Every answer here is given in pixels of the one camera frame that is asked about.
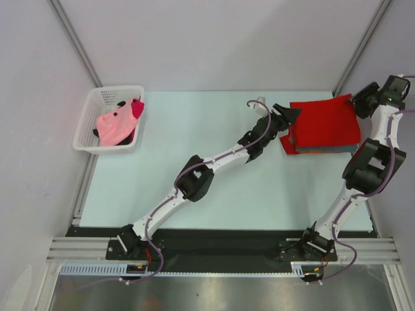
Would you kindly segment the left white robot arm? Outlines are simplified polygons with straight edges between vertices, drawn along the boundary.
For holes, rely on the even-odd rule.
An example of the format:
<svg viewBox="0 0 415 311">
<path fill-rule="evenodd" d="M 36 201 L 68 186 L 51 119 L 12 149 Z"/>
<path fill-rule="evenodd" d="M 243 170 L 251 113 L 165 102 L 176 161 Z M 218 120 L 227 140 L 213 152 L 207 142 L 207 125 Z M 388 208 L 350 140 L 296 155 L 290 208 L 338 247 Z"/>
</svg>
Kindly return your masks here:
<svg viewBox="0 0 415 311">
<path fill-rule="evenodd" d="M 258 99 L 249 100 L 246 105 L 261 115 L 255 126 L 225 152 L 206 158 L 192 156 L 174 180 L 173 189 L 166 198 L 140 220 L 120 228 L 117 242 L 124 255 L 136 259 L 142 254 L 144 244 L 155 248 L 151 238 L 161 224 L 188 203 L 201 200 L 208 193 L 215 174 L 257 159 L 278 133 L 288 130 L 301 113 L 298 108 L 279 104 L 268 108 Z"/>
</svg>

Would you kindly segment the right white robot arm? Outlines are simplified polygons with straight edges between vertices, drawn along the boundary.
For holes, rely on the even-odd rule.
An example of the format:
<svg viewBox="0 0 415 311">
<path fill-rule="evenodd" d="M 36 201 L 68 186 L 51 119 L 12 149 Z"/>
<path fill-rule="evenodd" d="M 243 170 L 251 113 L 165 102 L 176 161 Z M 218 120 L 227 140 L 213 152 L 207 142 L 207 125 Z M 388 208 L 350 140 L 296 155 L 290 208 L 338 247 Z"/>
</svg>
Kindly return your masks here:
<svg viewBox="0 0 415 311">
<path fill-rule="evenodd" d="M 355 209 L 382 192 L 404 163 L 407 155 L 399 148 L 397 132 L 410 86 L 404 75 L 390 75 L 382 87 L 372 82 L 352 97 L 357 116 L 369 118 L 372 131 L 346 165 L 344 186 L 336 200 L 305 230 L 298 251 L 306 261 L 334 252 L 338 234 Z"/>
</svg>

